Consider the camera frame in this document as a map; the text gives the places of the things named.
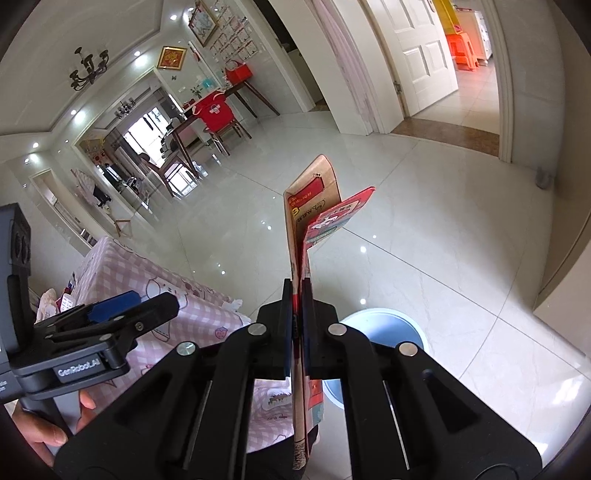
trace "floor tile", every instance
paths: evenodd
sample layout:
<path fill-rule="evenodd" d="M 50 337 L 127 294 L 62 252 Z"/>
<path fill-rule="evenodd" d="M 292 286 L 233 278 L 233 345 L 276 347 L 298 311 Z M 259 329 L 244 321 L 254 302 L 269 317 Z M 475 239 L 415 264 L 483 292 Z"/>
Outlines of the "floor tile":
<path fill-rule="evenodd" d="M 454 92 L 454 95 L 477 98 L 481 90 L 482 87 L 467 87 L 462 85 L 457 92 Z"/>
<path fill-rule="evenodd" d="M 436 122 L 447 122 L 448 124 L 461 125 L 466 115 L 467 109 L 452 108 L 449 106 L 431 105 L 425 108 L 422 112 L 414 115 L 415 118 L 424 118 L 426 120 L 434 120 Z"/>
<path fill-rule="evenodd" d="M 469 96 L 460 96 L 456 93 L 446 96 L 437 102 L 440 106 L 449 106 L 452 108 L 470 109 L 474 104 L 475 98 Z"/>
<path fill-rule="evenodd" d="M 519 267 L 534 188 L 526 168 L 422 141 L 348 229 L 496 315 Z"/>
<path fill-rule="evenodd" d="M 314 298 L 334 305 L 340 320 L 364 308 L 399 310 L 420 325 L 432 357 L 457 377 L 495 321 L 478 305 L 347 230 L 312 251 L 310 269 Z"/>
<path fill-rule="evenodd" d="M 208 171 L 178 212 L 187 259 L 195 280 L 253 312 L 291 275 L 283 198 L 224 167 Z"/>
<path fill-rule="evenodd" d="M 494 134 L 500 133 L 501 130 L 501 119 L 499 112 L 476 112 L 471 110 L 464 117 L 462 125 L 465 127 L 477 128 L 478 130 L 484 130 L 486 132 L 492 132 Z"/>
<path fill-rule="evenodd" d="M 499 116 L 499 100 L 484 100 L 481 98 L 477 98 L 476 100 L 474 100 L 474 103 L 472 104 L 470 111 L 488 113 L 491 116 L 497 118 Z"/>
<path fill-rule="evenodd" d="M 552 195 L 534 192 L 525 252 L 500 317 L 591 378 L 591 360 L 533 314 L 550 243 Z"/>
<path fill-rule="evenodd" d="M 591 403 L 591 381 L 502 321 L 461 381 L 528 437 L 544 463 L 564 445 Z"/>
<path fill-rule="evenodd" d="M 480 90 L 480 92 L 478 92 L 477 98 L 482 100 L 492 100 L 498 103 L 499 90 L 496 88 L 496 85 L 491 85 L 491 87 L 484 87 Z"/>
<path fill-rule="evenodd" d="M 337 172 L 343 198 L 379 185 L 417 144 L 415 139 L 391 135 L 363 137 L 323 129 L 276 128 L 271 121 L 253 129 L 252 136 L 232 150 L 225 166 L 283 193 L 322 153 Z"/>
<path fill-rule="evenodd" d="M 265 299 L 265 301 L 263 301 L 263 302 L 262 302 L 262 303 L 261 303 L 261 304 L 260 304 L 260 305 L 259 305 L 259 306 L 256 308 L 256 310 L 255 310 L 254 312 L 252 312 L 252 313 L 248 313 L 248 317 L 250 317 L 250 319 L 251 319 L 253 322 L 256 322 L 256 319 L 257 319 L 257 317 L 258 317 L 258 313 L 259 313 L 259 310 L 261 309 L 261 307 L 262 307 L 263 305 L 267 305 L 268 303 L 273 303 L 274 301 L 281 300 L 281 296 L 282 296 L 282 295 L 283 295 L 283 285 L 281 285 L 281 287 L 279 287 L 277 290 L 275 290 L 275 291 L 274 291 L 274 292 L 271 294 L 271 296 L 269 296 L 267 299 Z"/>
<path fill-rule="evenodd" d="M 308 113 L 288 113 L 281 115 L 279 120 L 285 127 L 292 128 L 325 128 L 329 130 L 337 130 L 335 120 L 330 111 L 325 112 L 308 112 Z"/>
<path fill-rule="evenodd" d="M 306 467 L 310 480 L 344 480 L 351 475 L 345 412 L 330 401 L 324 402 L 320 439 L 312 448 Z"/>

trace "black device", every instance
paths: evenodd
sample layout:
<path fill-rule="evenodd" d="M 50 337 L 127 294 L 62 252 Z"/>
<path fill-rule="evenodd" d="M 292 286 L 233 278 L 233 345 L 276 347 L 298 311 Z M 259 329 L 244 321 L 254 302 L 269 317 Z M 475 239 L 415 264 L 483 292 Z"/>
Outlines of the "black device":
<path fill-rule="evenodd" d="M 13 238 L 17 231 L 27 232 L 28 226 L 15 206 L 0 209 L 0 222 L 10 209 L 11 225 L 19 226 L 9 229 Z M 16 265 L 20 268 L 16 275 L 28 274 L 26 264 Z M 17 284 L 21 282 L 7 282 L 11 312 L 13 305 L 23 305 L 18 297 L 22 291 L 13 290 Z M 233 332 L 225 342 L 205 348 L 191 341 L 177 345 L 70 438 L 58 452 L 54 470 L 37 457 L 0 409 L 2 477 L 242 479 L 254 379 L 282 380 L 289 374 L 297 322 L 310 377 L 341 379 L 353 479 L 587 478 L 561 475 L 570 466 L 564 464 L 568 454 L 563 452 L 542 471 L 537 449 L 415 344 L 378 345 L 338 323 L 335 308 L 313 298 L 309 279 L 303 283 L 299 319 L 293 316 L 291 296 L 291 281 L 285 280 L 282 300 L 261 307 L 256 323 Z M 10 326 L 14 321 L 0 318 L 1 334 L 18 338 L 8 353 L 10 368 L 4 375 L 13 375 L 20 389 L 18 394 L 6 394 L 3 401 L 23 393 L 21 399 L 47 401 L 52 395 L 87 386 L 91 379 L 124 371 L 125 353 L 133 348 L 135 338 L 175 316 L 178 304 L 173 296 L 163 294 L 122 318 L 81 326 L 79 322 L 85 320 L 77 312 L 84 309 L 78 307 L 35 327 Z M 11 315 L 13 320 L 21 319 L 14 312 Z M 50 349 L 56 342 L 67 347 L 65 352 Z M 49 351 L 53 356 L 48 360 L 43 353 Z M 76 378 L 98 367 L 96 353 L 105 369 Z M 74 358 L 84 363 L 70 362 Z M 59 378 L 60 370 L 71 372 L 65 382 Z M 47 384 L 40 388 L 43 379 Z M 42 406 L 40 413 L 60 424 L 55 409 Z M 572 465 L 578 462 L 579 472 L 584 471 L 580 457 L 570 459 Z"/>
<path fill-rule="evenodd" d="M 162 294 L 104 323 L 89 320 L 95 305 L 82 305 L 35 325 L 31 228 L 17 204 L 0 207 L 0 232 L 0 400 L 20 399 L 72 436 L 53 398 L 126 374 L 135 339 L 175 318 L 178 302 Z"/>

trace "blue bucket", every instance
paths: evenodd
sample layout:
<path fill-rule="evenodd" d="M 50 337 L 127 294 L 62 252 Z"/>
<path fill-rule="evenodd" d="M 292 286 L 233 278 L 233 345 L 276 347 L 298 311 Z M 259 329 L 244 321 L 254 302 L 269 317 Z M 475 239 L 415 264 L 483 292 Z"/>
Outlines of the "blue bucket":
<path fill-rule="evenodd" d="M 427 337 L 421 327 L 398 310 L 361 310 L 349 315 L 341 323 L 364 333 L 374 343 L 395 347 L 401 342 L 412 342 L 429 353 Z M 339 408 L 344 408 L 340 380 L 323 380 L 322 384 L 326 397 Z"/>

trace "pink tablecloth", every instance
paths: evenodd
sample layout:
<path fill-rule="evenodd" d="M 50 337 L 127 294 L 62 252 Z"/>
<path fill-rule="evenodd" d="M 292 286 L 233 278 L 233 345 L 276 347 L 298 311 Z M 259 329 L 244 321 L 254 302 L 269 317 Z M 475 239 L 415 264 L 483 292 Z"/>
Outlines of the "pink tablecloth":
<path fill-rule="evenodd" d="M 140 257 L 112 238 L 102 238 L 76 273 L 76 304 L 106 300 L 129 290 L 142 298 L 169 291 L 178 298 L 178 316 L 138 339 L 127 360 L 131 371 L 90 389 L 99 411 L 113 402 L 164 355 L 185 340 L 201 347 L 223 341 L 249 323 L 234 301 L 211 288 L 183 278 Z M 293 435 L 289 380 L 256 380 L 248 432 L 248 451 L 260 450 Z"/>

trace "red stool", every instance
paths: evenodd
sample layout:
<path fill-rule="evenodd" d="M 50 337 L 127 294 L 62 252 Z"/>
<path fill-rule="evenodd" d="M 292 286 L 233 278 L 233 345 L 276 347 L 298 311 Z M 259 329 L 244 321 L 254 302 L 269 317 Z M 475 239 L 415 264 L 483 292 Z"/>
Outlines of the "red stool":
<path fill-rule="evenodd" d="M 476 70 L 479 67 L 472 42 L 466 32 L 448 34 L 446 38 L 452 58 L 456 63 L 463 63 L 471 70 Z"/>

